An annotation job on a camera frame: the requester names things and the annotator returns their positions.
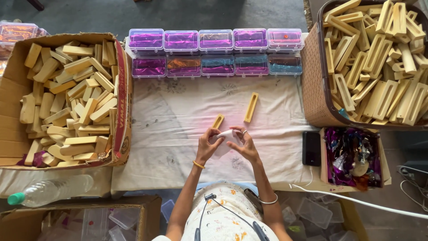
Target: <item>gold bangle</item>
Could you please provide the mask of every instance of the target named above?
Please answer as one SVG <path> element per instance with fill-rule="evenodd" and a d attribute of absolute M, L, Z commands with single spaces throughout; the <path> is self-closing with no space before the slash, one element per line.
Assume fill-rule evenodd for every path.
<path fill-rule="evenodd" d="M 205 167 L 204 167 L 204 166 L 199 165 L 199 164 L 198 164 L 198 163 L 196 163 L 195 161 L 193 161 L 193 164 L 195 164 L 196 166 L 198 166 L 198 167 L 200 167 L 200 168 L 202 168 L 202 169 L 205 169 Z"/>

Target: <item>neckband earphones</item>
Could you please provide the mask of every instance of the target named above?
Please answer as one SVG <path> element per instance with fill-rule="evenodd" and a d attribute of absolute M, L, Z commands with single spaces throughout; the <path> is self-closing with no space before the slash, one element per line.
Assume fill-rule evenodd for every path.
<path fill-rule="evenodd" d="M 251 225 L 249 222 L 247 222 L 245 219 L 243 219 L 242 217 L 240 217 L 238 214 L 236 214 L 234 211 L 231 211 L 230 209 L 227 209 L 225 206 L 221 205 L 220 203 L 218 203 L 214 198 L 217 198 L 217 195 L 214 194 L 210 194 L 208 196 L 204 196 L 204 199 L 206 201 L 205 206 L 204 206 L 204 210 L 202 211 L 201 214 L 201 219 L 199 221 L 199 228 L 196 228 L 195 230 L 195 241 L 201 241 L 201 224 L 202 224 L 202 216 L 204 215 L 205 212 L 205 207 L 208 204 L 208 200 L 212 199 L 214 202 L 216 202 L 218 205 L 220 205 L 222 208 L 226 209 L 227 211 L 235 214 L 237 217 L 239 217 L 240 219 L 242 219 L 244 222 L 246 222 L 257 234 L 257 236 L 259 237 L 260 241 L 270 241 L 269 238 L 266 236 L 265 232 L 263 232 L 262 228 L 260 227 L 260 225 L 254 221 L 253 225 Z"/>

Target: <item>silver bangle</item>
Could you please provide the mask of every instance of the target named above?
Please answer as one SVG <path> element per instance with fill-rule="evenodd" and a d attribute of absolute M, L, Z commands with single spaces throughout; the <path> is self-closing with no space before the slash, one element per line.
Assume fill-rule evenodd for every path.
<path fill-rule="evenodd" d="M 278 195 L 277 195 L 276 193 L 274 193 L 274 194 L 275 194 L 275 196 L 276 196 L 276 200 L 275 200 L 275 201 L 273 201 L 273 202 L 264 202 L 264 201 L 260 200 L 260 198 L 259 198 L 259 201 L 260 201 L 261 203 L 263 203 L 263 204 L 274 204 L 275 202 L 277 202 L 277 201 L 278 201 Z"/>

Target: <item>plastic basket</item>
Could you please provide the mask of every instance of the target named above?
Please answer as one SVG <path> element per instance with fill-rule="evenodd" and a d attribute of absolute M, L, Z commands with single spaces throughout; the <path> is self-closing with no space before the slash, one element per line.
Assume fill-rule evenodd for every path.
<path fill-rule="evenodd" d="M 318 12 L 318 20 L 311 29 L 308 37 L 305 39 L 305 47 L 301 51 L 303 73 L 302 95 L 305 118 L 308 122 L 316 127 L 357 127 L 378 130 L 428 130 L 428 126 L 423 126 L 424 122 L 420 121 L 414 126 L 407 125 L 376 125 L 351 121 L 339 114 L 334 107 L 330 82 L 328 79 L 327 60 L 324 49 L 324 28 L 322 26 L 322 15 L 346 3 L 346 0 L 331 0 L 324 4 Z M 380 0 L 362 0 L 360 6 L 383 4 Z M 407 11 L 417 12 L 416 21 L 422 24 L 424 30 L 428 29 L 428 19 L 425 14 L 415 6 L 406 4 Z M 428 48 L 425 49 L 424 55 L 428 57 Z"/>

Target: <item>hand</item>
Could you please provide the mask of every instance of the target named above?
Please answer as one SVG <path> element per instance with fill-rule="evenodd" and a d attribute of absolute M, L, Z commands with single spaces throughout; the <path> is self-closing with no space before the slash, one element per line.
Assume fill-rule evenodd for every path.
<path fill-rule="evenodd" d="M 215 135 L 220 134 L 221 131 L 215 128 L 208 128 L 208 130 L 199 137 L 198 152 L 196 153 L 196 162 L 200 165 L 205 165 L 208 159 L 211 158 L 217 147 L 224 141 L 225 137 L 218 139 L 214 144 L 208 141 Z"/>
<path fill-rule="evenodd" d="M 239 130 L 241 133 L 245 131 L 244 127 L 234 126 L 230 127 L 232 130 Z M 236 145 L 233 142 L 227 142 L 227 145 L 233 150 L 239 152 L 245 159 L 249 160 L 251 164 L 255 164 L 258 160 L 260 160 L 259 153 L 257 152 L 256 146 L 254 145 L 253 139 L 246 132 L 244 135 L 241 133 L 237 133 L 239 138 L 241 139 L 243 147 Z"/>

